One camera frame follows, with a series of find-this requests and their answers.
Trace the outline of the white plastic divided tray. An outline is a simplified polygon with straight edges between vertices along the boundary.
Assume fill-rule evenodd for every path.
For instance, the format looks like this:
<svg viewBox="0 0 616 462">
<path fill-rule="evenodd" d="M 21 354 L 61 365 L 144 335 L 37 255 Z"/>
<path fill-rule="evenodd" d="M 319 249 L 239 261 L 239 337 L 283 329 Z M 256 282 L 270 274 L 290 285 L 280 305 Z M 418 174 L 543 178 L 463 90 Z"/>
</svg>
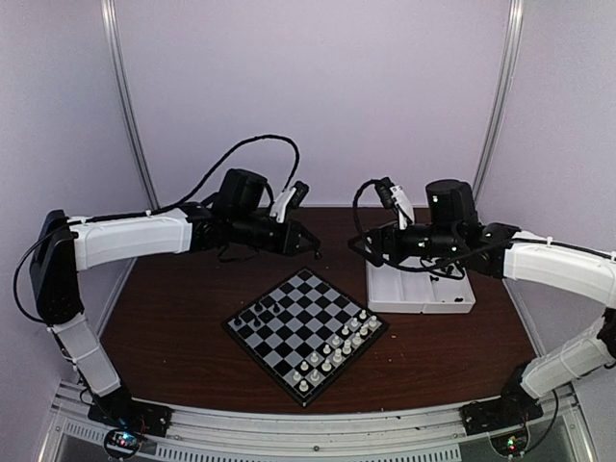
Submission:
<svg viewBox="0 0 616 462">
<path fill-rule="evenodd" d="M 366 264 L 367 303 L 378 313 L 436 315 L 468 314 L 475 305 L 475 294 L 465 276 L 465 298 L 461 303 L 435 301 L 429 272 L 411 273 L 387 266 Z"/>
</svg>

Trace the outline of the black white chessboard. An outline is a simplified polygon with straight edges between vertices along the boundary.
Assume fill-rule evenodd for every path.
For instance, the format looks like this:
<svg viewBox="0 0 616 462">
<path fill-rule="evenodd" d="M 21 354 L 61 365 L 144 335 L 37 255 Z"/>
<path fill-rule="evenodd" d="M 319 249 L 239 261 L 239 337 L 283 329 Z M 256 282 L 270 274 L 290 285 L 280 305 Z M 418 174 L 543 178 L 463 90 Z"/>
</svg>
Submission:
<svg viewBox="0 0 616 462">
<path fill-rule="evenodd" d="M 259 313 L 254 310 L 257 302 L 263 305 Z M 274 303 L 280 306 L 279 313 L 273 313 Z M 299 354 L 309 351 L 308 344 L 311 341 L 316 341 L 318 336 L 324 339 L 330 333 L 328 327 L 335 331 L 359 310 L 367 310 L 369 314 L 376 315 L 332 282 L 304 267 L 248 302 L 223 321 L 221 327 L 295 402 L 307 407 L 388 330 L 389 323 L 377 315 L 385 324 L 377 337 L 368 341 L 358 355 L 344 365 L 340 372 L 336 372 L 323 388 L 318 388 L 313 395 L 303 400 L 287 382 L 285 375 L 299 362 Z M 258 328 L 253 326 L 256 317 L 262 322 Z M 234 318 L 241 318 L 243 325 L 235 327 Z"/>
</svg>

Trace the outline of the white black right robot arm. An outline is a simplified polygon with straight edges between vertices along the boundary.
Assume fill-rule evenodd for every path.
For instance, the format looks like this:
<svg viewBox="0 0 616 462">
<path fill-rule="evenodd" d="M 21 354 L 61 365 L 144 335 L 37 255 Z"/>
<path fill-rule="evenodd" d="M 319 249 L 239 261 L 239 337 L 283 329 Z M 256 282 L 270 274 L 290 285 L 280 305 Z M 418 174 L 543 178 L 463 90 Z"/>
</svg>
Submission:
<svg viewBox="0 0 616 462">
<path fill-rule="evenodd" d="M 540 237 L 516 225 L 483 224 L 471 186 L 460 180 L 433 181 L 425 192 L 431 220 L 417 223 L 403 189 L 390 178 L 362 184 L 352 199 L 357 235 L 348 247 L 377 267 L 441 277 L 472 271 L 540 284 L 603 306 L 603 313 L 580 334 L 511 374 L 493 407 L 500 424 L 514 424 L 531 402 L 559 386 L 614 367 L 613 253 Z"/>
</svg>

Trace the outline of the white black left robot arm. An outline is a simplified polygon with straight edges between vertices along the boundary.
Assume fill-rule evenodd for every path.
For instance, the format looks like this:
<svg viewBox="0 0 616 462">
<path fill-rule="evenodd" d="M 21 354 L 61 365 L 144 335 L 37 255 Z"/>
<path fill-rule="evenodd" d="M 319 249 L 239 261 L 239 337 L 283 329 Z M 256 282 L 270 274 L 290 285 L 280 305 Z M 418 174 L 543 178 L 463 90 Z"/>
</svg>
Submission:
<svg viewBox="0 0 616 462">
<path fill-rule="evenodd" d="M 268 186 L 258 173 L 231 168 L 217 192 L 164 212 L 70 218 L 55 210 L 45 218 L 38 241 L 26 253 L 32 259 L 29 275 L 38 319 L 116 426 L 132 425 L 139 408 L 91 327 L 81 274 L 120 261 L 222 250 L 231 244 L 282 256 L 319 253 L 319 239 L 288 216 L 309 192 L 308 185 L 297 181 L 285 187 L 263 212 L 259 205 Z"/>
</svg>

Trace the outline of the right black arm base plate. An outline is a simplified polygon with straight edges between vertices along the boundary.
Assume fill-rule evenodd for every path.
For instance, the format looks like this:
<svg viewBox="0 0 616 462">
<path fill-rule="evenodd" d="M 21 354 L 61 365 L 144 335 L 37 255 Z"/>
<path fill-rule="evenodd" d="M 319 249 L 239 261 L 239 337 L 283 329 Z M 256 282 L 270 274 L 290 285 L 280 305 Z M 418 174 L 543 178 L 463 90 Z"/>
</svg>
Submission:
<svg viewBox="0 0 616 462">
<path fill-rule="evenodd" d="M 544 412 L 537 398 L 528 395 L 520 384 L 509 383 L 498 398 L 463 405 L 460 415 L 466 433 L 471 436 L 524 425 L 541 418 Z"/>
</svg>

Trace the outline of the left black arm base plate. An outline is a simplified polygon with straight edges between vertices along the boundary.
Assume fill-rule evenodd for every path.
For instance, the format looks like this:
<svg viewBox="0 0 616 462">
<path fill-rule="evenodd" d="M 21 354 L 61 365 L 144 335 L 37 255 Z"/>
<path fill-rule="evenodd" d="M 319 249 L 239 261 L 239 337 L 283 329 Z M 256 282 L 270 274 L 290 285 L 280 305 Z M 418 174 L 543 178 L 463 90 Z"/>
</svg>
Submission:
<svg viewBox="0 0 616 462">
<path fill-rule="evenodd" d="M 104 397 L 93 394 L 88 413 L 91 421 L 157 437 L 167 435 L 171 417 L 168 406 L 135 400 L 125 385 Z"/>
</svg>

